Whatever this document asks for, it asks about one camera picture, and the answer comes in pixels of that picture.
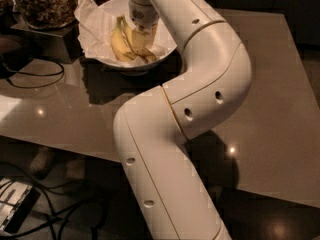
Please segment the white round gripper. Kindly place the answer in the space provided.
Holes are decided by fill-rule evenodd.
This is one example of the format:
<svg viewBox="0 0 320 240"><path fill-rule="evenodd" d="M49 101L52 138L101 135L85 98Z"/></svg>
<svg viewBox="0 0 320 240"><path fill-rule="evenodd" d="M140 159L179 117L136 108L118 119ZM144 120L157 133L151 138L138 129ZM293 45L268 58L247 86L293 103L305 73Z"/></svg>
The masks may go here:
<svg viewBox="0 0 320 240"><path fill-rule="evenodd" d="M129 0L129 18L137 27L132 31L132 43L139 51L147 46L148 36L144 29L151 29L148 48L152 48L158 28L159 15L151 4L139 4Z"/></svg>

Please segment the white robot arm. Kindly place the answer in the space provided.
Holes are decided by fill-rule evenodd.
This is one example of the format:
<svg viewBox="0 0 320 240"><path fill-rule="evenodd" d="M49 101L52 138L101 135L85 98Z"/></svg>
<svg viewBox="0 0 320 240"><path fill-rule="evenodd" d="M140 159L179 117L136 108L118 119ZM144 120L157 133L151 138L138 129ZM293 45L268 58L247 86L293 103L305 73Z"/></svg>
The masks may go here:
<svg viewBox="0 0 320 240"><path fill-rule="evenodd" d="M231 240L184 145L231 116L251 82L238 34L204 0L129 0L141 26L157 14L183 61L181 75L124 103L114 145L155 240Z"/></svg>

